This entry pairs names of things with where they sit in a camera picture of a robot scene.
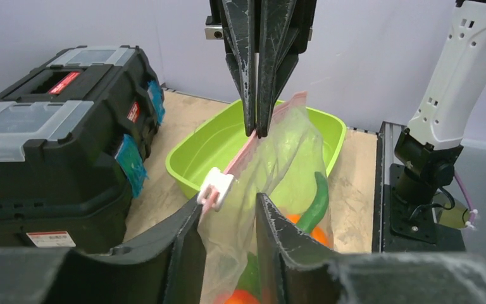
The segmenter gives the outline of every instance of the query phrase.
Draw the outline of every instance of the wooden table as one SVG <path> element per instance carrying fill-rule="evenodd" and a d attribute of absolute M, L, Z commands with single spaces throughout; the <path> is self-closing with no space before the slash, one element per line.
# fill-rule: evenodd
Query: wooden table
<path fill-rule="evenodd" d="M 149 179 L 131 205 L 125 240 L 173 214 L 187 201 L 165 169 L 168 152 L 227 104 L 165 92 L 166 116 L 145 167 Z M 377 137 L 348 130 L 328 178 L 334 248 L 341 253 L 371 252 Z"/>

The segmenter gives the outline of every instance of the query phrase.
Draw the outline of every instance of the toolbox lid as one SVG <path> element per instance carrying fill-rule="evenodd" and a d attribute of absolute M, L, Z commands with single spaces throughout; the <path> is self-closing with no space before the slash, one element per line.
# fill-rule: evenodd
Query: toolbox lid
<path fill-rule="evenodd" d="M 24 162 L 23 145 L 29 139 L 57 141 L 65 138 L 94 104 L 0 102 L 0 162 Z"/>
<path fill-rule="evenodd" d="M 119 46 L 89 46 L 70 49 L 47 66 L 89 67 L 91 65 L 123 66 L 135 49 Z"/>

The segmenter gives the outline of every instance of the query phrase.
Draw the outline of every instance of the plastic zipper bag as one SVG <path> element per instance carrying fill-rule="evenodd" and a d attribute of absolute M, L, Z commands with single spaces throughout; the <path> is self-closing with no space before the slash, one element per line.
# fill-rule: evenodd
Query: plastic zipper bag
<path fill-rule="evenodd" d="M 234 176 L 224 204 L 210 212 L 206 201 L 199 225 L 207 252 L 201 303 L 259 303 L 256 193 L 316 242 L 333 246 L 323 138 L 308 119 L 306 92 L 276 106 L 268 137 L 253 134 L 224 173 Z"/>

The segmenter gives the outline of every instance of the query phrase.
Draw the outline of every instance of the orange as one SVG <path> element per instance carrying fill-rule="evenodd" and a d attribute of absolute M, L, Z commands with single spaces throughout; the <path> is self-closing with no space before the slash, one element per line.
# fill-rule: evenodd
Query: orange
<path fill-rule="evenodd" d="M 292 223 L 296 224 L 301 218 L 301 216 L 298 214 L 290 214 L 286 218 L 289 219 Z M 327 235 L 325 234 L 325 232 L 323 232 L 321 228 L 316 226 L 314 230 L 312 230 L 310 236 L 312 236 L 312 238 L 314 238 L 316 241 L 320 242 L 324 246 L 330 248 Z"/>
<path fill-rule="evenodd" d="M 215 301 L 215 304 L 221 304 L 219 299 Z M 253 297 L 248 291 L 243 289 L 236 289 L 234 293 L 232 293 L 231 297 L 229 297 L 224 304 L 260 304 L 260 302 Z"/>

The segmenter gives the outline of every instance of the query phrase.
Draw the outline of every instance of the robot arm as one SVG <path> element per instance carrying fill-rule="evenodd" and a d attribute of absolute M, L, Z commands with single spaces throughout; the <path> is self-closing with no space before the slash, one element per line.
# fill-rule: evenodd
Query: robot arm
<path fill-rule="evenodd" d="M 410 135 L 434 150 L 459 146 L 474 104 L 486 84 L 486 3 L 458 1 L 440 60 Z"/>
<path fill-rule="evenodd" d="M 424 219 L 437 206 L 432 203 L 437 190 L 446 194 L 442 187 L 453 181 L 464 129 L 485 85 L 486 0 L 457 0 L 437 67 L 394 150 L 406 167 L 392 188 L 390 205 L 398 211 L 390 224 L 396 234 L 437 242 L 435 224 Z M 408 229 L 422 226 L 423 232 Z"/>

